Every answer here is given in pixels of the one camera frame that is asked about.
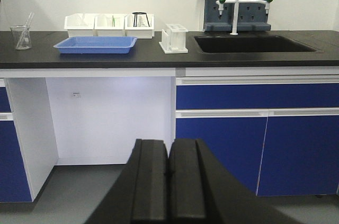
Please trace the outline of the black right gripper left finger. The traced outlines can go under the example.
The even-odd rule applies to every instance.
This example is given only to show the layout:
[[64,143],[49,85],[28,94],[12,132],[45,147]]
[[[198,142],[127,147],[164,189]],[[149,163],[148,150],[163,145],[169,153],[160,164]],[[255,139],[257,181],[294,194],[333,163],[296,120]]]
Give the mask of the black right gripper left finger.
[[86,223],[166,223],[166,171],[164,142],[137,139],[119,177]]

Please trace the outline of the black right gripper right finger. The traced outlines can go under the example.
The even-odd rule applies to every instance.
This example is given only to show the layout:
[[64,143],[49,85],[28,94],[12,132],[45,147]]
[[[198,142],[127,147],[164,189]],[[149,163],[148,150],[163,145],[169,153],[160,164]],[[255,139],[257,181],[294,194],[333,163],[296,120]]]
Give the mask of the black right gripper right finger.
[[297,223],[243,186],[202,140],[175,139],[169,171],[170,223]]

